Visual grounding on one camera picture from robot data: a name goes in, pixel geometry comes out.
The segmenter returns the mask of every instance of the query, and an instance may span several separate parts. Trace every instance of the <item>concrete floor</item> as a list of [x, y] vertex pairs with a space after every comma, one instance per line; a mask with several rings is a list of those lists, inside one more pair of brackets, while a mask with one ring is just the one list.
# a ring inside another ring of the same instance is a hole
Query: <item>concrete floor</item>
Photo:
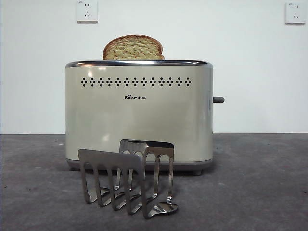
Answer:
[[64, 148], [64, 135], [1, 136], [1, 230], [308, 230], [308, 134], [214, 135], [212, 167], [175, 173], [178, 212], [150, 220], [86, 204]]

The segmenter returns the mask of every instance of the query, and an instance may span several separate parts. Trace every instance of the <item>toaster top rim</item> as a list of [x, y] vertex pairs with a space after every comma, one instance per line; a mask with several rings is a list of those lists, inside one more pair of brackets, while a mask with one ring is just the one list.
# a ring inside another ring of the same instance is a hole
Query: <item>toaster top rim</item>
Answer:
[[199, 60], [87, 60], [68, 63], [65, 68], [91, 66], [207, 66], [213, 69], [209, 62]]

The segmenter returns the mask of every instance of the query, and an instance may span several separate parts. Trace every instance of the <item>cream toaster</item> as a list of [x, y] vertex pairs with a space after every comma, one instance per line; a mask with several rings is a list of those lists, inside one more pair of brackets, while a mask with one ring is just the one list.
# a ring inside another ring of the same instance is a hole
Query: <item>cream toaster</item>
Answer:
[[[66, 159], [78, 150], [118, 152], [122, 139], [174, 145], [174, 170], [213, 159], [213, 67], [195, 60], [80, 61], [66, 65]], [[147, 169], [154, 166], [147, 158]], [[162, 167], [168, 159], [161, 158]]]

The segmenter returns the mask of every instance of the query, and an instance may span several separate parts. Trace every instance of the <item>bread slice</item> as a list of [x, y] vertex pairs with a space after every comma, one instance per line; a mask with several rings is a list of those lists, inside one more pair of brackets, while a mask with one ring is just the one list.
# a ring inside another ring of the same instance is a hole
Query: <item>bread slice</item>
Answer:
[[164, 59], [163, 46], [147, 35], [125, 35], [109, 42], [103, 51], [104, 60]]

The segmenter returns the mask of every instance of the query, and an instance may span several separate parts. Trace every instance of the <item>electrical socket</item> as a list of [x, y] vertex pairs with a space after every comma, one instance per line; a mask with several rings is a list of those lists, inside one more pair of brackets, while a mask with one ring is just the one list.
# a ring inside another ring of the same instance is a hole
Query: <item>electrical socket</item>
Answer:
[[307, 5], [305, 2], [286, 2], [285, 23], [304, 24], [307, 17]]
[[97, 0], [79, 0], [76, 3], [77, 22], [98, 22], [98, 2]]

